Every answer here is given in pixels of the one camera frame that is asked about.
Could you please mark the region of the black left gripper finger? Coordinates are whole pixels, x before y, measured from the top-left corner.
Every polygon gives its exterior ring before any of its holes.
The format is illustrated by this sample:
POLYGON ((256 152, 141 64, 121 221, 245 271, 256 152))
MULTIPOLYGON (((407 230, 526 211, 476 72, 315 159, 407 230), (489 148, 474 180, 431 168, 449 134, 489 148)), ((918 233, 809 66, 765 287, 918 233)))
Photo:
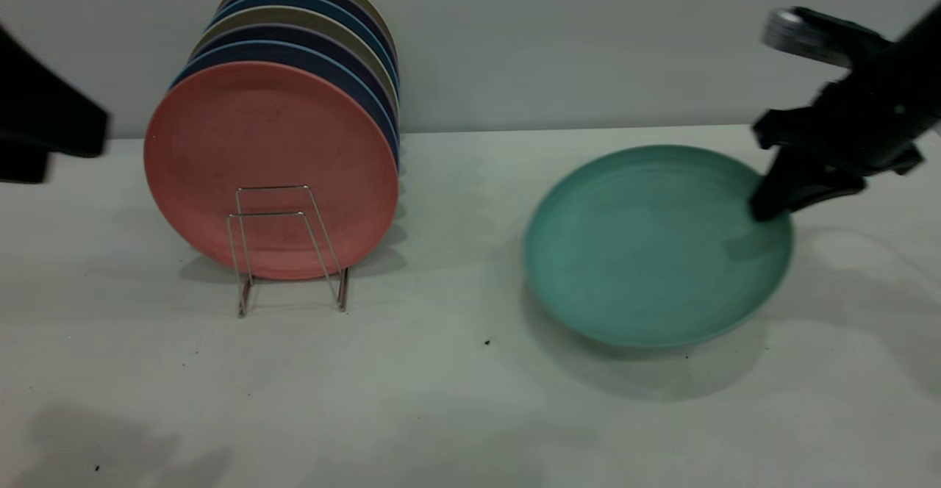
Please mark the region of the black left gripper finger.
POLYGON ((41 184, 47 177, 49 151, 36 144, 2 137, 1 183, 41 184))
POLYGON ((84 159, 107 145, 109 114, 1 29, 1 133, 14 142, 84 159))

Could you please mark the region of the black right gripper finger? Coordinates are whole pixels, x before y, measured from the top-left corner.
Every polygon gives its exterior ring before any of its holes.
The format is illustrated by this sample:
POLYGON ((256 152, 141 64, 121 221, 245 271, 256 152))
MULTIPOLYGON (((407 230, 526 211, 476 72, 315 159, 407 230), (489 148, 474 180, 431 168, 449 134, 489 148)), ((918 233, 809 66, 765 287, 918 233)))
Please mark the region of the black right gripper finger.
POLYGON ((793 213, 816 204, 818 179, 819 163, 810 154, 794 148, 780 148, 750 197, 751 216, 756 221, 767 221, 782 213, 793 213))
POLYGON ((812 171, 796 180, 790 196, 790 212, 799 212, 837 198, 854 196, 867 189, 867 180, 843 171, 812 171))

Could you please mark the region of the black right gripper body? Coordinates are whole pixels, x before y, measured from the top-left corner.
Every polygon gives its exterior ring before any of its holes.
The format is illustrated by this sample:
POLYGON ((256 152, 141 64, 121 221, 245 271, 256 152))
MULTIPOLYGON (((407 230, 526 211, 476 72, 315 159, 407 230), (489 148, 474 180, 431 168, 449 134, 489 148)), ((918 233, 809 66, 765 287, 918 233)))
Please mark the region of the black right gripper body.
POLYGON ((929 53, 911 46, 851 58, 849 73, 809 106, 767 110, 752 126, 763 149, 798 149, 860 176, 910 173, 928 130, 929 53))

